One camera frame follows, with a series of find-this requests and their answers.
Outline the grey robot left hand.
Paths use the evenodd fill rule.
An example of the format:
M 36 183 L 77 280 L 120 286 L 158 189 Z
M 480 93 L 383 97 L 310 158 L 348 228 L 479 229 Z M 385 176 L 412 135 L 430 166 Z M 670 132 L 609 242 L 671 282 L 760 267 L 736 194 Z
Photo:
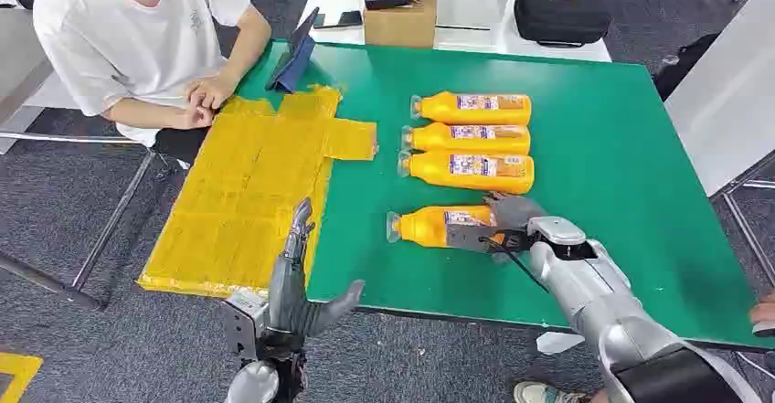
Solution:
M 266 326 L 273 331 L 299 336 L 316 336 L 360 303 L 366 283 L 352 281 L 347 290 L 329 302 L 311 302 L 305 287 L 304 262 L 308 239 L 315 224 L 311 199 L 304 198 L 293 210 L 288 235 L 275 261 Z

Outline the person's left hand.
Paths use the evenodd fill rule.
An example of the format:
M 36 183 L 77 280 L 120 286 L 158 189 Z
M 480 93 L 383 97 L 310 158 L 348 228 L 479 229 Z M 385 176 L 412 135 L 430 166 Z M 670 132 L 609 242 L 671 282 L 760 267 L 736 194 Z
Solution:
M 238 81 L 223 74 L 192 80 L 186 85 L 186 101 L 203 109 L 217 110 L 229 99 Z

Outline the bystander's hand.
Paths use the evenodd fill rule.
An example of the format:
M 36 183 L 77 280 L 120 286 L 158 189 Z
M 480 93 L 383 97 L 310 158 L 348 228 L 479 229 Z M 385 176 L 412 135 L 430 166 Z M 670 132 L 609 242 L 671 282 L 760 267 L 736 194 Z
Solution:
M 774 292 L 760 300 L 748 314 L 752 324 L 752 333 L 757 337 L 774 335 Z

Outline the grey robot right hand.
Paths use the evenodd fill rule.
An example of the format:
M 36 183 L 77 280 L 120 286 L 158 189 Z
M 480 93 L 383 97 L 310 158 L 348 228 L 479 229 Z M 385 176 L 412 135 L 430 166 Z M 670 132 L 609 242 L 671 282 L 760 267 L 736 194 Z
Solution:
M 491 255 L 503 254 L 515 260 L 535 242 L 527 233 L 528 220 L 543 217 L 547 212 L 530 198 L 507 193 L 486 193 L 483 202 L 494 217 L 493 225 L 449 225 L 446 227 L 446 246 Z

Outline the person's right hand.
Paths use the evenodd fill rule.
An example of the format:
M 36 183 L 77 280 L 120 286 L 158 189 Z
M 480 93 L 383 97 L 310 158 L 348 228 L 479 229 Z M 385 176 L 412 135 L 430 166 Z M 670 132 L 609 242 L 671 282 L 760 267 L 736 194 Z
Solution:
M 210 127 L 216 112 L 207 106 L 190 103 L 181 116 L 178 124 L 180 130 L 193 130 Z

